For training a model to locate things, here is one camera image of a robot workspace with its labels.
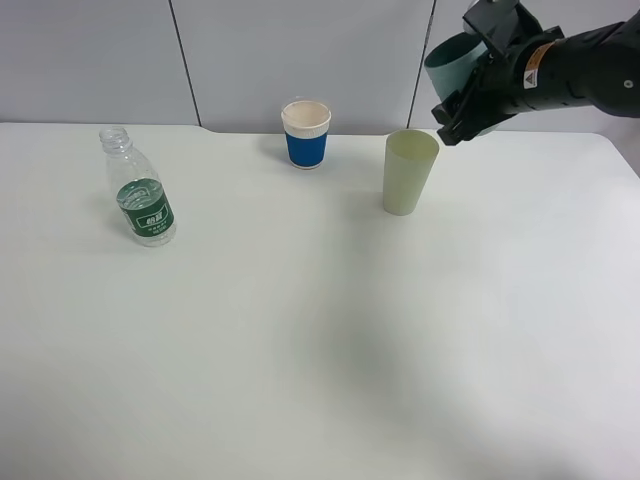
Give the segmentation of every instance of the plastic cup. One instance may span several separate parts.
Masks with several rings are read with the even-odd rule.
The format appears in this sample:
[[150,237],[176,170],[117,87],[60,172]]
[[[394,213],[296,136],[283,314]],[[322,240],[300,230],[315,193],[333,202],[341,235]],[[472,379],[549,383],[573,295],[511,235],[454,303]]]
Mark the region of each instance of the plastic cup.
[[412,213],[440,144],[420,130],[399,130],[387,138],[382,188],[384,209],[393,215]]
[[424,68],[441,102],[456,90],[462,92],[478,57],[486,51],[479,36],[459,33],[427,55]]
[[309,170],[324,159],[331,111],[315,100],[296,99],[282,109],[289,159],[295,167]]

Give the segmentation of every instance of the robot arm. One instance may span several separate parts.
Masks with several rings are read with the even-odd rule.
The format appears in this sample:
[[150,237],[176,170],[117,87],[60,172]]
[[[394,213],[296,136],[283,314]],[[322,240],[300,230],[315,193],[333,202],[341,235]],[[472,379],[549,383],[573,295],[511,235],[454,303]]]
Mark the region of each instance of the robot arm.
[[479,0],[464,20],[487,52],[464,89],[432,110],[446,145],[530,111],[593,105],[640,118],[640,12],[569,38],[543,31],[519,0]]

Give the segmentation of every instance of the warning label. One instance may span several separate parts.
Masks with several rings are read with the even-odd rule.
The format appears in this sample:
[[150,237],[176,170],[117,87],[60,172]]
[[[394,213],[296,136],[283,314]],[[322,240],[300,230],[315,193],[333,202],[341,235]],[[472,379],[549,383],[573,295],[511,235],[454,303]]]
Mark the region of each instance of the warning label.
[[538,86],[538,70],[540,69],[542,57],[544,57],[544,54],[547,53],[553,44],[554,42],[541,45],[536,48],[531,57],[529,57],[527,66],[524,68],[524,76],[522,78],[522,86],[525,90],[536,88]]

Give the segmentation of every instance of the white cup rim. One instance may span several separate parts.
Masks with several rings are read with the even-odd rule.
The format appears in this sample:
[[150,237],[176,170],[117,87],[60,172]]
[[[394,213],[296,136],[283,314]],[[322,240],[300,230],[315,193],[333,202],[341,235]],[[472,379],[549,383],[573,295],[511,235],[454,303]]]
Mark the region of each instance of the white cup rim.
[[[296,124],[295,122],[292,124],[291,121],[287,121],[288,119],[291,119],[290,115],[287,115],[286,110],[287,108],[289,108],[291,105],[295,105],[296,103],[313,103],[315,105],[319,105],[322,108],[325,109],[326,114],[327,114],[327,118],[326,120],[324,120],[323,122],[320,122],[316,125],[299,125]],[[310,100],[310,99],[296,99],[293,100],[292,102],[287,103],[283,108],[282,111],[280,112],[280,116],[282,117],[282,121],[295,128],[296,130],[313,130],[315,128],[320,128],[320,127],[324,127],[325,125],[327,125],[330,121],[331,121],[331,110],[329,109],[329,107],[327,107],[324,103],[319,102],[317,100]]]

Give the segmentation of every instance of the plastic water bottle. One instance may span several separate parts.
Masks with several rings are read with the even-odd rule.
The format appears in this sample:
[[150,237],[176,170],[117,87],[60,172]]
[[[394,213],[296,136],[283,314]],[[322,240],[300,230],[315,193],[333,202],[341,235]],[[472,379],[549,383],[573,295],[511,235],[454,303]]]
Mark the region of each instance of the plastic water bottle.
[[164,245],[175,236],[176,223],[151,162],[133,147],[122,127],[101,130],[100,141],[107,154],[111,193],[136,240],[147,247]]

